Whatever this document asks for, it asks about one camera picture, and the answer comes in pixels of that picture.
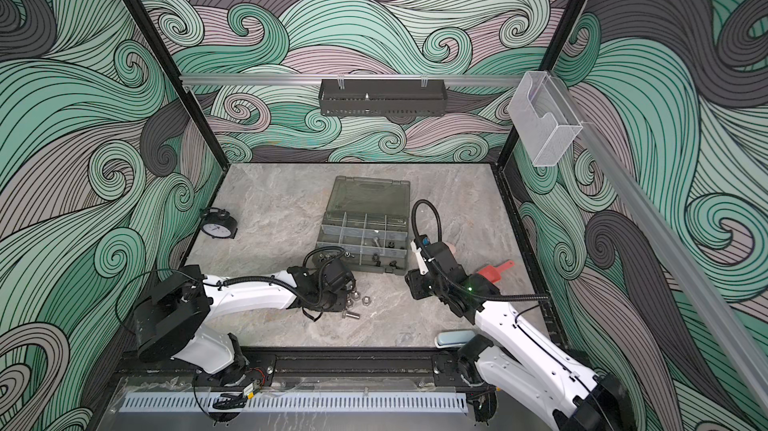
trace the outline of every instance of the light blue eraser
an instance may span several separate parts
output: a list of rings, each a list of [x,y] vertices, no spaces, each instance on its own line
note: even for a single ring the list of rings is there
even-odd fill
[[[445,331],[437,335],[435,346],[438,348],[460,347],[462,344],[472,340],[473,337],[475,337],[475,331],[472,330]]]

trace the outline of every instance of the horizontal rail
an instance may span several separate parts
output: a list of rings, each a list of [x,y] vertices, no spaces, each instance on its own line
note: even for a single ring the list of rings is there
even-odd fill
[[[443,80],[446,86],[516,87],[522,74],[267,74],[195,73],[182,74],[184,86],[320,86],[323,79],[417,79]]]

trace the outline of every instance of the plastic compartment box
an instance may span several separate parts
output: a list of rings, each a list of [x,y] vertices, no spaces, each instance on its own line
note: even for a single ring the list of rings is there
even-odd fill
[[[343,247],[352,271],[405,275],[410,203],[407,180],[337,176],[316,247]]]

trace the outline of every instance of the white slotted strip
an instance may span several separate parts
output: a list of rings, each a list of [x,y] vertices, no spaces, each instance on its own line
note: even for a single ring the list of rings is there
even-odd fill
[[[209,412],[220,412],[213,404],[222,393],[197,394],[200,405]],[[191,391],[180,393],[127,393],[121,413],[188,413],[199,411]],[[257,393],[236,413],[466,413],[464,393],[419,392],[295,392]]]

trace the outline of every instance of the pink object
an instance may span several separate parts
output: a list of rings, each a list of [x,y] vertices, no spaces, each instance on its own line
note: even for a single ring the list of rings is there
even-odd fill
[[[502,273],[514,266],[514,261],[507,261],[506,263],[499,264],[498,266],[486,266],[478,271],[478,274],[482,275],[488,281],[497,283],[502,279]]]

